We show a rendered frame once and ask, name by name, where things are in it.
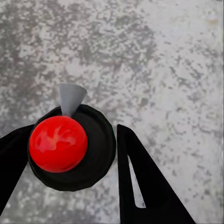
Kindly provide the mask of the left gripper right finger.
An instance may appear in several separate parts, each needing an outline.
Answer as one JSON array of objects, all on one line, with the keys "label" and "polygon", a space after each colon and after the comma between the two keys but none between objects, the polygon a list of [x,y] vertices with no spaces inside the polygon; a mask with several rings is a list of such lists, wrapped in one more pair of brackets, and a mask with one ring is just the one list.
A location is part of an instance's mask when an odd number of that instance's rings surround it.
[{"label": "left gripper right finger", "polygon": [[[117,125],[120,224],[196,224],[134,131]],[[146,208],[135,205],[130,157]]]}]

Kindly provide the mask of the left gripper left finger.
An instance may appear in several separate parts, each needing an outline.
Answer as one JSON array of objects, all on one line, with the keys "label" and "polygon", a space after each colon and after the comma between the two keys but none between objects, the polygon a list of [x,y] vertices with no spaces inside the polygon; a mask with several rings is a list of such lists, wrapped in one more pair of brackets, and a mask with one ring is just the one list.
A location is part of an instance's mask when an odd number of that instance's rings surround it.
[{"label": "left gripper left finger", "polygon": [[27,144],[34,124],[12,131],[0,139],[0,215],[27,163]]}]

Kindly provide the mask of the insectifuge atomizer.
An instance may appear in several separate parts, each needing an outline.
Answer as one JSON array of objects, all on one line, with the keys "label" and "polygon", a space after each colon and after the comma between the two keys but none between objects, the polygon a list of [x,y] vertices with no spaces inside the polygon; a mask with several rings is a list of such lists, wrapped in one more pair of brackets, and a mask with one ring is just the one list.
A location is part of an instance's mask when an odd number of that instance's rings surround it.
[{"label": "insectifuge atomizer", "polygon": [[86,189],[109,172],[117,141],[104,114],[81,104],[87,90],[73,84],[57,86],[60,106],[40,118],[27,144],[34,175],[57,191]]}]

